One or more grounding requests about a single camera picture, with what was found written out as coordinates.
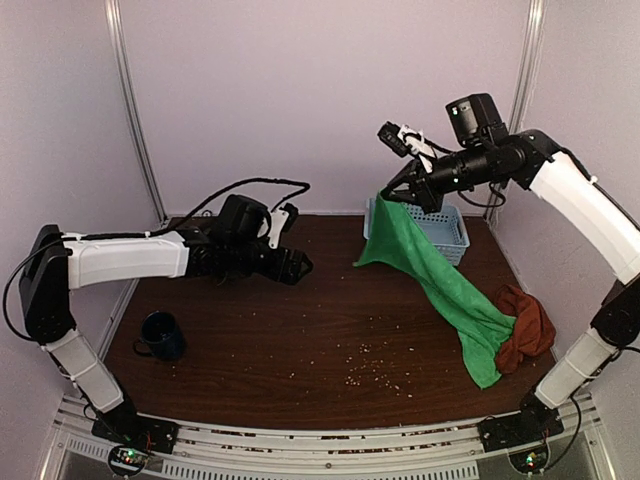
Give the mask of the green towel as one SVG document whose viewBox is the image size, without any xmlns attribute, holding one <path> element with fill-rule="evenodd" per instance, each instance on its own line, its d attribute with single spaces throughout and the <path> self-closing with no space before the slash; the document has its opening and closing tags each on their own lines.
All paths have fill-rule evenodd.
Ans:
<svg viewBox="0 0 640 480">
<path fill-rule="evenodd" d="M 515 318 L 502 313 L 442 255 L 405 207 L 377 195 L 369 238 L 356 268 L 388 265 L 415 280 L 431 305 L 457 332 L 464 366 L 481 389 L 501 373 L 495 357 L 513 333 Z"/>
</svg>

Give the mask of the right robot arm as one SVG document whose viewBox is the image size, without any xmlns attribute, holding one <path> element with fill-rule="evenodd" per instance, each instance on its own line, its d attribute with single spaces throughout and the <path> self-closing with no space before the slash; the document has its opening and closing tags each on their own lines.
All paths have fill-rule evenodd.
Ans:
<svg viewBox="0 0 640 480">
<path fill-rule="evenodd" d="M 535 440 L 558 407 L 639 336 L 639 225 L 599 185 L 575 155 L 540 130 L 509 132 L 493 98 L 477 93 L 446 111 L 460 150 L 434 156 L 438 145 L 422 133 L 386 122 L 378 138 L 410 161 L 382 191 L 386 200 L 426 213 L 451 192 L 513 181 L 564 216 L 611 267 L 616 282 L 587 331 L 524 397 L 512 430 Z"/>
</svg>

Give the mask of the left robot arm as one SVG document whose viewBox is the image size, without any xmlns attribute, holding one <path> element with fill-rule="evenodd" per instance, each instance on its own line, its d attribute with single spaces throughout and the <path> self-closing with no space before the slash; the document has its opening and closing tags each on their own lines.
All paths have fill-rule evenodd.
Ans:
<svg viewBox="0 0 640 480">
<path fill-rule="evenodd" d="M 137 442 L 144 424 L 115 376 L 79 332 L 69 293 L 94 284 L 141 278 L 262 275 L 295 285 L 313 269 L 302 251 L 281 245 L 298 216 L 286 203 L 275 209 L 229 195 L 207 225 L 162 232 L 65 234 L 41 228 L 30 254 L 10 275 L 18 290 L 24 329 L 17 337 L 38 344 L 62 367 L 123 444 Z"/>
</svg>

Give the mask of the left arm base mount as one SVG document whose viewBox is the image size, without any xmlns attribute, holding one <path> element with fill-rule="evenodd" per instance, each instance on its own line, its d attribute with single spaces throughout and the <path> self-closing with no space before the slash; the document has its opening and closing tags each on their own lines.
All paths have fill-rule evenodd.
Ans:
<svg viewBox="0 0 640 480">
<path fill-rule="evenodd" d="M 95 437 L 124 444 L 136 450 L 171 454 L 177 440 L 179 425 L 168 420 L 139 417 L 131 433 L 119 434 L 101 420 L 95 420 L 91 434 Z"/>
</svg>

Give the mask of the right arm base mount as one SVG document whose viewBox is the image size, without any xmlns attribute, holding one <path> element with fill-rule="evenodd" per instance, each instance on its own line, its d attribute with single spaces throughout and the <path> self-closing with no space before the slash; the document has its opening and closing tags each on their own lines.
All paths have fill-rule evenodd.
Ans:
<svg viewBox="0 0 640 480">
<path fill-rule="evenodd" d="M 541 442 L 549 436 L 563 433 L 564 425 L 560 419 L 552 419 L 541 425 L 517 412 L 502 417 L 487 417 L 477 424 L 477 429 L 484 451 L 493 452 Z"/>
</svg>

